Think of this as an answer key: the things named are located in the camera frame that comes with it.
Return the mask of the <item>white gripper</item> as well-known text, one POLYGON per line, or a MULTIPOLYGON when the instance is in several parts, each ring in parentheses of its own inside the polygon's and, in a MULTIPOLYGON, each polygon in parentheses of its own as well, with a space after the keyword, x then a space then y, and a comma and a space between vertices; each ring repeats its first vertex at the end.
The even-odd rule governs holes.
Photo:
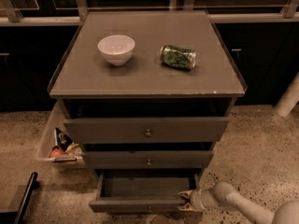
POLYGON ((189 203, 178 207, 178 210, 182 212, 204 211, 214 206, 214 199, 210 189, 184 190, 178 196, 190 199, 189 203))

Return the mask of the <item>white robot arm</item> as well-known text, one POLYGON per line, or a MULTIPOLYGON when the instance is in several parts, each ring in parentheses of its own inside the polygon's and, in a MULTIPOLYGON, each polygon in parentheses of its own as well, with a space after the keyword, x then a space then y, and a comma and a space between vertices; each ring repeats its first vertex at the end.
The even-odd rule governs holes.
POLYGON ((180 211, 203 212, 208 209, 237 210, 252 224, 299 224, 299 201, 282 204, 275 212, 243 197, 231 184, 219 182, 211 189, 184 190, 178 194, 187 202, 180 211))

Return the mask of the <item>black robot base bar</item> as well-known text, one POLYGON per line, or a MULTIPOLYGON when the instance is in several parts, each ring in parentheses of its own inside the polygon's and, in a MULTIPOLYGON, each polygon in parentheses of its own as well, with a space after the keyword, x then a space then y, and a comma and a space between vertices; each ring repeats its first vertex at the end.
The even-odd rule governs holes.
POLYGON ((39 187, 37 177, 37 172, 31 173, 17 210, 0 212, 0 224, 22 224, 33 190, 39 187))

